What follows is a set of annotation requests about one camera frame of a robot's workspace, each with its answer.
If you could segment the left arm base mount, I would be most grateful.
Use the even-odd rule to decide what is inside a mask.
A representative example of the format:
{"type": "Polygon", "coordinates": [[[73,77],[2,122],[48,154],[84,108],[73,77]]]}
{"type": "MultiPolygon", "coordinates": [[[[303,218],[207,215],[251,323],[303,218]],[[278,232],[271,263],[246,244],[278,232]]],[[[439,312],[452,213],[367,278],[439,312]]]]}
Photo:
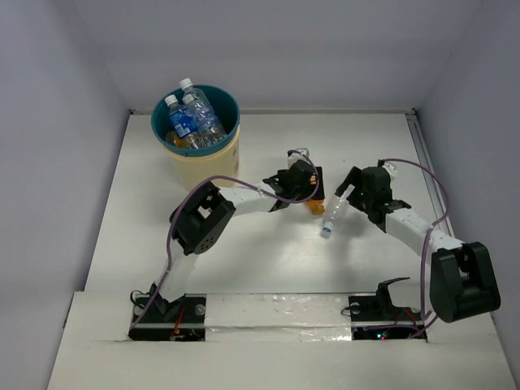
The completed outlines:
{"type": "Polygon", "coordinates": [[[205,341],[206,295],[185,295],[173,303],[157,297],[137,325],[149,298],[138,294],[128,337],[134,341],[205,341]]]}

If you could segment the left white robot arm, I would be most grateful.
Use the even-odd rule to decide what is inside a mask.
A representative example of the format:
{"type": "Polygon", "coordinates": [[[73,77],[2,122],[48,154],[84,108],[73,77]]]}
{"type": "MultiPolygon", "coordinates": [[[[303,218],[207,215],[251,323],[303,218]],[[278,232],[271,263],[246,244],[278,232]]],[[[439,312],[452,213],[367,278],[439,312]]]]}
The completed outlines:
{"type": "Polygon", "coordinates": [[[320,168],[308,158],[257,184],[236,180],[236,187],[220,188],[214,180],[231,178],[217,175],[203,180],[172,213],[167,263],[150,288],[143,314],[156,314],[163,322],[178,315],[198,257],[216,244],[233,217],[283,210],[309,201],[323,188],[320,168]]]}

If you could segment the clear crushed bottle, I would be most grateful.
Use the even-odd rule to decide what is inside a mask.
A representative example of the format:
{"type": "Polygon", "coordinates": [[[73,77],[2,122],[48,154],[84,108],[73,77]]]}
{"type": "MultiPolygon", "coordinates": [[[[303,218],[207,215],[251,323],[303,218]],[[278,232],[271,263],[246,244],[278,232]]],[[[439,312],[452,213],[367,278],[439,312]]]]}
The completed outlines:
{"type": "Polygon", "coordinates": [[[183,103],[196,115],[198,119],[207,119],[212,112],[211,104],[206,95],[193,86],[189,78],[180,81],[180,87],[184,91],[183,103]]]}

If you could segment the blue label water bottle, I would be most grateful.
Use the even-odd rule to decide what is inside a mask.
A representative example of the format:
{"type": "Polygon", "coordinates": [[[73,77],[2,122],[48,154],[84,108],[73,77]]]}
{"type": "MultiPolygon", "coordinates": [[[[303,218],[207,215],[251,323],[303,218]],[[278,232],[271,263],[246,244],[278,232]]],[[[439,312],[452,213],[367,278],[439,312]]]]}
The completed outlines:
{"type": "Polygon", "coordinates": [[[206,143],[208,145],[217,144],[227,136],[227,133],[224,130],[223,125],[221,124],[218,116],[215,114],[215,110],[213,109],[213,107],[211,115],[207,119],[198,119],[189,108],[188,110],[194,118],[199,131],[205,137],[206,143]]]}

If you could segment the clear bottle white cap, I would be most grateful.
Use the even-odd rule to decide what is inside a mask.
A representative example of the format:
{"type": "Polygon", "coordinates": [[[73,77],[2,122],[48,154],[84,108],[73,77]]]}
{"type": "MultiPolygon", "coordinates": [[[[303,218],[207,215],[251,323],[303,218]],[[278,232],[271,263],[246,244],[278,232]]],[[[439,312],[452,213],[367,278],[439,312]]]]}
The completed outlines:
{"type": "Polygon", "coordinates": [[[321,235],[328,238],[335,230],[335,228],[344,219],[349,208],[348,196],[353,190],[353,186],[349,186],[342,195],[333,195],[326,207],[323,215],[323,225],[321,235]]]}

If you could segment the orange floral label bottle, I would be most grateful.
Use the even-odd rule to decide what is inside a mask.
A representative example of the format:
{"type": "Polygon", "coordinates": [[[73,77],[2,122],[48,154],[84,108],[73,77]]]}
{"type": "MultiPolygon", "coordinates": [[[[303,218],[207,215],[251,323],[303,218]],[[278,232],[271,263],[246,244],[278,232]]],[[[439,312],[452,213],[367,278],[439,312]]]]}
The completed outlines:
{"type": "Polygon", "coordinates": [[[165,142],[178,148],[184,148],[184,142],[178,137],[175,131],[170,131],[165,135],[165,142]]]}

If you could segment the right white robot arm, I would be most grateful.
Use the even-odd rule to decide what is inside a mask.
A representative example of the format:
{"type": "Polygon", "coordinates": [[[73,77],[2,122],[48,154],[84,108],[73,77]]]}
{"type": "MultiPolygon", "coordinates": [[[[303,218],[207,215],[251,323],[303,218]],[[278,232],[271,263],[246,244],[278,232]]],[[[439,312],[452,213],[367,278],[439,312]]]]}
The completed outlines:
{"type": "Polygon", "coordinates": [[[420,257],[420,284],[430,267],[429,301],[436,317],[453,323],[501,307],[501,295],[484,244],[458,240],[436,227],[448,214],[432,223],[410,204],[395,199],[391,188],[393,158],[375,167],[352,167],[336,188],[335,196],[367,216],[382,232],[412,249],[420,257]]]}

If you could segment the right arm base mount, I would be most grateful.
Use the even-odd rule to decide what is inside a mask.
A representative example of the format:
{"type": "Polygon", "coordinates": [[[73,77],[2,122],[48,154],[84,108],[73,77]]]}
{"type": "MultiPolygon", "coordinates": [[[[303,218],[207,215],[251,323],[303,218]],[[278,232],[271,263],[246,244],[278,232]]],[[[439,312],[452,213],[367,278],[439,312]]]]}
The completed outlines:
{"type": "Polygon", "coordinates": [[[353,340],[425,340],[424,321],[420,312],[408,306],[397,306],[389,292],[391,284],[409,277],[380,282],[375,292],[349,296],[348,305],[341,311],[351,320],[353,340]]]}

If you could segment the small orange bottle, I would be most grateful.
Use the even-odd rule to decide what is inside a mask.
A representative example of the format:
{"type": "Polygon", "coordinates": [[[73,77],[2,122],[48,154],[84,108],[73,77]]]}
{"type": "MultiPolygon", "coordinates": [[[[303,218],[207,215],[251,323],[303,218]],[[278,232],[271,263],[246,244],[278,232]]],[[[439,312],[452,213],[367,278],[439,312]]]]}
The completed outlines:
{"type": "Polygon", "coordinates": [[[321,167],[318,167],[318,173],[312,175],[310,178],[310,184],[313,187],[314,195],[305,203],[305,205],[312,215],[323,215],[325,212],[325,191],[323,184],[323,172],[321,171],[321,167]]]}

